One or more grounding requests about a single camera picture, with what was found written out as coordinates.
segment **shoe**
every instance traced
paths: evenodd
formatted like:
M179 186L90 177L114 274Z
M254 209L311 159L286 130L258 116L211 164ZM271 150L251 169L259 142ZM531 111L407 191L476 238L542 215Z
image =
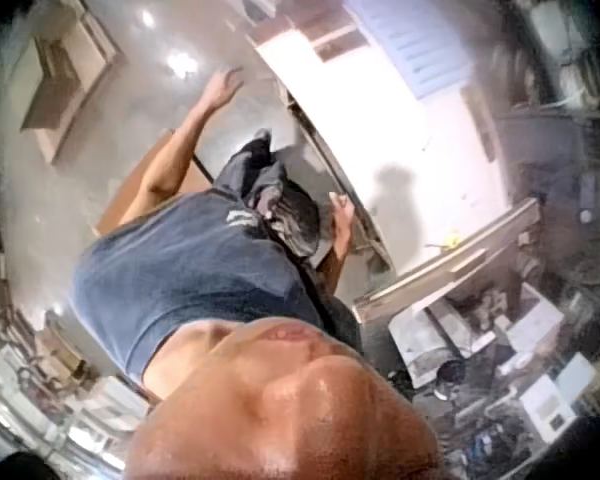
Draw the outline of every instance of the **shoe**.
M271 130L268 128L261 128L260 130L258 130L256 132L253 139L254 140L264 140L265 142L267 142L267 145L271 146L271 139L272 139Z

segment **tile floor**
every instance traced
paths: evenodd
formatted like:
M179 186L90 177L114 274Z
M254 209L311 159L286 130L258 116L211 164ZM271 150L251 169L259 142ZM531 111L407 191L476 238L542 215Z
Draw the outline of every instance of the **tile floor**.
M276 149L294 144L298 135L271 73L244 40L235 5L87 0L121 55L85 105L56 164L47 165L33 134L18 131L9 103L10 72L43 3L0 35L0 218L8 276L14 302L35 328L42 327L45 310L63 310L71 340L107 370L102 352L68 311L67 297L75 262L95 239L92 226L125 176L165 129L179 124L212 71L224 65L243 65L247 84L201 138L197 153L212 175L261 127L273 129ZM197 62L197 72L186 79L167 65L179 52ZM325 172L307 148L297 152L308 161L294 159L291 175L300 184L320 185L308 190L324 202L329 179L312 182L324 180ZM361 258L347 266L339 292L345 302L366 290L367 276L354 274L365 268Z

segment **hand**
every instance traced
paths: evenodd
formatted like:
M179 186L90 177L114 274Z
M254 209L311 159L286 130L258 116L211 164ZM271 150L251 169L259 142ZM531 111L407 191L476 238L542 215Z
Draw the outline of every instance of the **hand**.
M346 195L337 195L331 192L329 198L333 206L334 248L338 255L346 256L351 249L356 211Z
M244 81L238 78L240 72L242 67L216 71L207 83L200 103L211 111L227 105L244 85Z

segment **yellow object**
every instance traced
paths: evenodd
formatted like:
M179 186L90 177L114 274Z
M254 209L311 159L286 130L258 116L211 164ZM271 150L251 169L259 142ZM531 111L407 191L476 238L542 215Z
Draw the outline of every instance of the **yellow object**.
M457 233L449 233L444 237L444 248L447 250L455 250L460 245L460 235Z

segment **floor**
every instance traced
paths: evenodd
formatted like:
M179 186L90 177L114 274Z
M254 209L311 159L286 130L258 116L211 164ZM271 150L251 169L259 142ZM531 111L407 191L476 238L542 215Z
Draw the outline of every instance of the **floor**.
M122 55L87 102L53 167L44 162L33 135L18 131L9 103L10 72L44 5L0 36L0 219L16 306L34 328L42 327L45 310L61 312L70 339L106 373L112 366L67 306L72 270L95 240L92 227L125 176L165 129L180 123L214 69L242 65L247 83L200 140L197 154L211 175L256 130L269 127L274 149L296 145L287 149L290 174L319 203L327 200L331 181L298 144L271 73L244 41L236 2L85 3ZM197 72L186 79L167 65L169 55L178 52L197 62ZM360 257L347 265L338 292L346 303L365 292L365 269Z

